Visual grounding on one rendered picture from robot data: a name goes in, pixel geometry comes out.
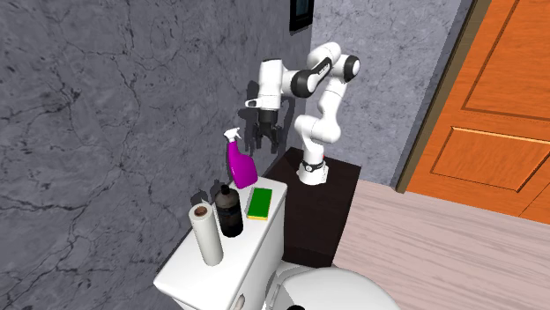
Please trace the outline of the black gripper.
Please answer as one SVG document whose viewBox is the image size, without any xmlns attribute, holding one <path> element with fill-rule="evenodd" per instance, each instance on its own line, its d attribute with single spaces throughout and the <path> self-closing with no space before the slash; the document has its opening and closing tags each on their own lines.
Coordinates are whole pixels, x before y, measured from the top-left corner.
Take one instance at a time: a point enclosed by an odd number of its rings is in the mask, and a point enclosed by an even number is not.
<svg viewBox="0 0 550 310">
<path fill-rule="evenodd" d="M 257 149 L 262 147 L 264 130 L 270 130 L 271 154 L 278 152 L 282 131 L 282 128 L 278 125 L 278 116 L 279 112 L 277 110 L 258 110 L 257 123 L 254 124 L 254 138 Z"/>
</svg>

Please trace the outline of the magenta spray bottle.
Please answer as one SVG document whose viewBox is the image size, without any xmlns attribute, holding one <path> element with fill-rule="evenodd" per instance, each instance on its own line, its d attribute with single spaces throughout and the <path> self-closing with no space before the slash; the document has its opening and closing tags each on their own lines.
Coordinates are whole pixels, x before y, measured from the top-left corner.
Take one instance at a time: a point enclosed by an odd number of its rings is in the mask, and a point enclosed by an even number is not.
<svg viewBox="0 0 550 310">
<path fill-rule="evenodd" d="M 224 132 L 227 139 L 227 164 L 238 189 L 246 188 L 258 180 L 258 174 L 253 158 L 239 151 L 236 138 L 240 138 L 239 128 Z"/>
</svg>

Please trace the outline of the green and yellow sponge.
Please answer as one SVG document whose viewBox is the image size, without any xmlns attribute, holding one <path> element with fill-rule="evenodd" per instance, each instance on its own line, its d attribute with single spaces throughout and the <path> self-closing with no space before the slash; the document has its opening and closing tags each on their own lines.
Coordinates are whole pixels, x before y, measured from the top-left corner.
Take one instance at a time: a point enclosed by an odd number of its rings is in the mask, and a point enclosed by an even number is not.
<svg viewBox="0 0 550 310">
<path fill-rule="evenodd" d="M 251 191 L 247 218 L 266 220 L 271 206 L 272 190 L 269 188 L 253 188 Z"/>
</svg>

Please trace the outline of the black bottle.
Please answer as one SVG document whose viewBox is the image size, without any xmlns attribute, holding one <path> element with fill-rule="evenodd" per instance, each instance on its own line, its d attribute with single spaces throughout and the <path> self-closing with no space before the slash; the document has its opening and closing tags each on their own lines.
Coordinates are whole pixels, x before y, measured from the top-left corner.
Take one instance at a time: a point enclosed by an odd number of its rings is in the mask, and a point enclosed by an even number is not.
<svg viewBox="0 0 550 310">
<path fill-rule="evenodd" d="M 238 192 L 224 184 L 216 194 L 214 202 L 222 233 L 228 238 L 240 235 L 243 230 L 243 222 Z"/>
</svg>

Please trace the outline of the dark robot stand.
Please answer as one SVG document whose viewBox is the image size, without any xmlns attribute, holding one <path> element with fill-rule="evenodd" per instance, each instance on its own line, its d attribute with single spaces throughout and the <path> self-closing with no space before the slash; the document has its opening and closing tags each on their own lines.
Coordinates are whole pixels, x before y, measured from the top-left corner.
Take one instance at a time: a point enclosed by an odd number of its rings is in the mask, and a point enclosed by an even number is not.
<svg viewBox="0 0 550 310">
<path fill-rule="evenodd" d="M 303 151 L 294 147 L 264 176 L 287 185 L 283 260 L 330 267 L 338 249 L 360 176 L 360 167 L 327 158 L 324 184 L 309 186 L 296 174 Z"/>
</svg>

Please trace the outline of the white paper towel roll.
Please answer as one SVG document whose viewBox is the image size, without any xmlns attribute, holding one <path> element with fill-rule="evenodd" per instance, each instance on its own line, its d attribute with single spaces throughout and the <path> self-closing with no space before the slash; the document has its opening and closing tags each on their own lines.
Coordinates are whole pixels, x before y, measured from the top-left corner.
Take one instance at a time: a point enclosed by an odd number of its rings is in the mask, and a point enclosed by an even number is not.
<svg viewBox="0 0 550 310">
<path fill-rule="evenodd" d="M 189 218 L 204 263 L 208 266 L 219 264 L 224 252 L 212 206 L 207 202 L 195 204 L 189 211 Z"/>
</svg>

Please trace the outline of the white toilet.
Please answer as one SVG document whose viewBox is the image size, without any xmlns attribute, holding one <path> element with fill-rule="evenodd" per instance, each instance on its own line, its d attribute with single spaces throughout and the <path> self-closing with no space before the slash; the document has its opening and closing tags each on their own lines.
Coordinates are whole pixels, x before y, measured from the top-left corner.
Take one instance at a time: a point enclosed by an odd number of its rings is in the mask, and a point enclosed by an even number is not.
<svg viewBox="0 0 550 310">
<path fill-rule="evenodd" d="M 234 238 L 220 236 L 218 264 L 204 262 L 204 241 L 191 230 L 154 278 L 183 310 L 400 310 L 372 280 L 337 267 L 284 262 L 287 185 L 260 178 L 271 190 L 266 220 L 243 220 Z"/>
</svg>

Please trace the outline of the orange wooden door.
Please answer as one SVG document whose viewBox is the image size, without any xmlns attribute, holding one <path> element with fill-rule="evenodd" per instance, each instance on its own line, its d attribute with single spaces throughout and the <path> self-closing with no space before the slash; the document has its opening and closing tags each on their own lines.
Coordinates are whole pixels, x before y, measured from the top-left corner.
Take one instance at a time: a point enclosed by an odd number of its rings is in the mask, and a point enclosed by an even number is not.
<svg viewBox="0 0 550 310">
<path fill-rule="evenodd" d="M 473 0 L 406 191 L 550 225 L 550 0 Z"/>
</svg>

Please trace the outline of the black framed wall picture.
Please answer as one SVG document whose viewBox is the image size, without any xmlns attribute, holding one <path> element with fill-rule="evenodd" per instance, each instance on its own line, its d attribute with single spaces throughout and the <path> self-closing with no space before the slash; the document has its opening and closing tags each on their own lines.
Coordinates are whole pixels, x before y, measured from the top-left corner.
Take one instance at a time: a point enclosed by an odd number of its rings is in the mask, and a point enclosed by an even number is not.
<svg viewBox="0 0 550 310">
<path fill-rule="evenodd" d="M 290 0 L 289 31 L 296 32 L 313 22 L 315 0 Z"/>
</svg>

